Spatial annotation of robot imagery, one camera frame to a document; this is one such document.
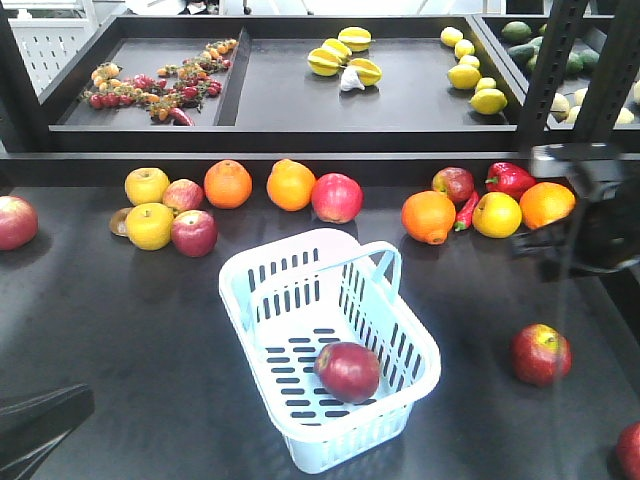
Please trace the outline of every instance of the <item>light blue basket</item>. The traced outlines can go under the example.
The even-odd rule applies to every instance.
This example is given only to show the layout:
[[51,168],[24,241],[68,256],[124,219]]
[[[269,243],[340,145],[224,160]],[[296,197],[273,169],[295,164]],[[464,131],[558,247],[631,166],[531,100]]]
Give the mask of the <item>light blue basket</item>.
[[[400,272],[393,245],[360,245],[331,228],[246,250],[220,270],[220,296],[267,412],[304,472],[400,434],[440,378],[435,341],[398,295]],[[313,363],[334,341],[376,353],[381,378],[371,399],[345,404],[322,388]]]

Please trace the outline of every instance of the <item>black tray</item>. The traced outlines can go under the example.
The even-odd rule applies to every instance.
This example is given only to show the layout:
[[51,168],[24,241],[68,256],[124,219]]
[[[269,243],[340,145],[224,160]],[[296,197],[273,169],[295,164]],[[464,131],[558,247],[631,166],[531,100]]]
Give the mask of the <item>black tray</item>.
[[[510,73],[496,61],[470,17],[113,17],[41,96],[59,151],[504,151],[513,148],[521,103]],[[365,92],[340,92],[338,77],[314,75],[308,52],[349,25],[369,29],[369,56],[382,80]],[[454,26],[476,46],[482,73],[509,100],[500,115],[468,105],[472,92],[446,77],[457,60],[440,43]],[[91,71],[113,60],[154,75],[197,55],[209,41],[239,39],[233,67],[217,75],[225,91],[207,99],[196,127],[154,125],[141,108],[95,111],[75,99]]]
[[[529,89],[530,76],[511,60],[506,49],[512,46],[512,44],[504,40],[500,32],[508,22],[521,20],[531,27],[533,31],[532,37],[535,37],[538,35],[538,29],[547,22],[548,17],[542,15],[475,15],[474,18],[478,22],[478,28],[490,39],[501,61],[512,73],[511,78],[514,78],[517,83],[517,87],[514,86],[513,89],[518,89],[522,92],[523,97],[520,97],[520,102],[524,103],[524,95],[526,95]],[[612,18],[612,16],[608,15],[585,16],[580,23],[578,38],[576,38],[572,50],[579,52],[591,48],[600,53],[606,41],[606,34]],[[573,93],[576,90],[588,87],[591,76],[592,74],[587,73],[580,73],[576,76],[565,76],[558,87],[558,93],[565,95],[571,106],[575,105]],[[640,148],[640,107],[633,101],[633,92],[631,91],[629,92],[625,106],[634,113],[636,116],[635,121],[628,125],[615,125],[611,140],[619,143],[628,151],[636,152]],[[551,115],[549,115],[547,125],[550,130],[549,137],[553,138],[553,141],[570,140],[573,125],[558,122]]]

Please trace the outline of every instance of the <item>basket handle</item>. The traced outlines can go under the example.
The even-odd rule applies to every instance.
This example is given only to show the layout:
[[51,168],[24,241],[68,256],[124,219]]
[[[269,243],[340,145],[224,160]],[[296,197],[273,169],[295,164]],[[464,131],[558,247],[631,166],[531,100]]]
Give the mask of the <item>basket handle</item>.
[[[385,242],[383,240],[377,240],[374,242],[367,243],[362,245],[355,250],[351,250],[348,256],[344,256],[342,258],[333,259],[328,262],[315,262],[308,263],[301,267],[296,267],[292,270],[287,270],[286,272],[280,272],[272,277],[268,278],[260,285],[256,287],[256,289],[251,293],[251,297],[249,302],[247,302],[246,310],[244,312],[245,318],[249,318],[251,312],[255,311],[256,301],[259,298],[262,298],[265,292],[269,289],[270,284],[274,280],[282,281],[294,281],[302,276],[310,275],[314,273],[319,273],[325,270],[329,270],[331,268],[340,267],[347,263],[351,263],[360,258],[370,257],[371,255],[375,255],[376,253],[383,253],[382,258],[378,262],[373,275],[371,276],[371,280],[377,283],[383,290],[385,290],[385,295],[389,303],[393,303],[398,296],[398,288],[400,286],[400,272],[402,269],[402,257],[400,256],[400,252],[398,249],[391,245],[389,242]],[[391,277],[390,286],[386,286],[382,280],[384,279],[384,273],[389,268],[389,264],[393,261],[393,270]]]

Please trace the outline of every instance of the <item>yellow apple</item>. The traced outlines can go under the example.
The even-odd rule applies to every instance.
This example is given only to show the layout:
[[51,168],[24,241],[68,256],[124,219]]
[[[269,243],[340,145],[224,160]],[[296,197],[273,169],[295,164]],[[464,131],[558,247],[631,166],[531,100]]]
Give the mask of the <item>yellow apple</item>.
[[160,203],[169,183],[169,177],[159,168],[137,168],[127,175],[124,191],[133,205]]
[[489,192],[482,196],[473,211],[472,223],[482,235],[506,238],[513,235],[522,222],[520,205],[502,192]]
[[127,236],[142,250],[159,250],[171,241],[173,210],[162,203],[134,207],[125,220]]

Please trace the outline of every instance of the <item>garlic bulb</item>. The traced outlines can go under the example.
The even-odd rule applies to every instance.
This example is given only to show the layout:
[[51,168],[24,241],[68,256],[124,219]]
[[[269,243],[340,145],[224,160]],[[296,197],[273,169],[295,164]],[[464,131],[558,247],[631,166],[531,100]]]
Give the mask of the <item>garlic bulb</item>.
[[358,70],[356,70],[355,67],[348,66],[344,69],[344,72],[342,72],[342,77],[340,78],[340,90],[348,92],[354,88],[364,90],[364,85],[360,81],[360,77],[358,77]]

